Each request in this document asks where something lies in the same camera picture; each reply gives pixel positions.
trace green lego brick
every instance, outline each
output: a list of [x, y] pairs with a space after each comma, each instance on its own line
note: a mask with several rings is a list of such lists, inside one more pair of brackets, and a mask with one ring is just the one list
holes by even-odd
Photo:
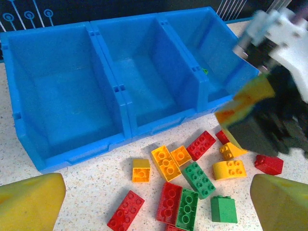
[[213, 191], [216, 190], [215, 186], [202, 171], [197, 162], [191, 163], [182, 171], [182, 174], [191, 187], [199, 193], [200, 199], [206, 199]]
[[237, 223], [235, 200], [229, 196], [211, 198], [212, 221]]
[[176, 227], [193, 231], [199, 193], [183, 189]]

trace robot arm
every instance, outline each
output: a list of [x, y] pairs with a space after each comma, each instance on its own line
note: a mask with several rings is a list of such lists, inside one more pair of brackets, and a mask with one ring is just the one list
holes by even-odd
[[234, 52], [261, 74], [248, 83], [216, 117], [239, 148], [259, 154], [308, 154], [308, 3], [289, 9], [258, 11]]

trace table surface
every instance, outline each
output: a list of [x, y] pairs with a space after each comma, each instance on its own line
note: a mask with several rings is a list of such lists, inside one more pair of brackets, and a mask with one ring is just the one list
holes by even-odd
[[[229, 27], [239, 34], [246, 23], [231, 24]], [[7, 86], [4, 64], [0, 64], [0, 185], [38, 176], [30, 158], [16, 137], [12, 119], [12, 108]], [[151, 182], [132, 183], [132, 159], [150, 159], [151, 150], [166, 145], [170, 151], [188, 146], [204, 130], [212, 135], [219, 130], [214, 115], [206, 115], [163, 133], [117, 148], [107, 154], [61, 169], [66, 184], [66, 196], [55, 231], [104, 231], [109, 230], [107, 222], [116, 211], [129, 190], [140, 195], [145, 203], [131, 224], [130, 231], [164, 231], [165, 224], [156, 221], [157, 205], [164, 180], [151, 161]], [[235, 199], [238, 223], [214, 223], [211, 221], [209, 197], [199, 200], [195, 231], [261, 231], [257, 214], [249, 195], [249, 188], [255, 174], [261, 173], [254, 167], [256, 154], [241, 156], [247, 177], [240, 180], [214, 181], [212, 165], [223, 161], [216, 142], [198, 164], [214, 183], [216, 190], [211, 194], [229, 195]], [[280, 177], [308, 183], [308, 160], [300, 150], [290, 155], [279, 155], [284, 160]], [[183, 176], [172, 181], [174, 184], [191, 189]]]

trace blue plastic bin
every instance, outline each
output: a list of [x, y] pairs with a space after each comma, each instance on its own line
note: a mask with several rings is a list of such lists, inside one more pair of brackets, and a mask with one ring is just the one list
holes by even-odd
[[17, 136], [50, 172], [130, 142], [126, 104], [90, 23], [1, 34]]
[[202, 80], [157, 14], [91, 22], [127, 101], [134, 140], [202, 110]]
[[159, 13], [184, 52], [207, 75], [204, 110], [213, 112], [230, 100], [258, 70], [232, 51], [237, 37], [211, 7]]
[[2, 33], [17, 136], [46, 173], [214, 112], [258, 74], [236, 40], [211, 8]]

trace yellow foam pad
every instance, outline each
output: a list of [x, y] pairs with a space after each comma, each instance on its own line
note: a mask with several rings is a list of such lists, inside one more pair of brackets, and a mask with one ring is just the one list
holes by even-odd
[[0, 186], [0, 230], [52, 231], [65, 191], [60, 173]]

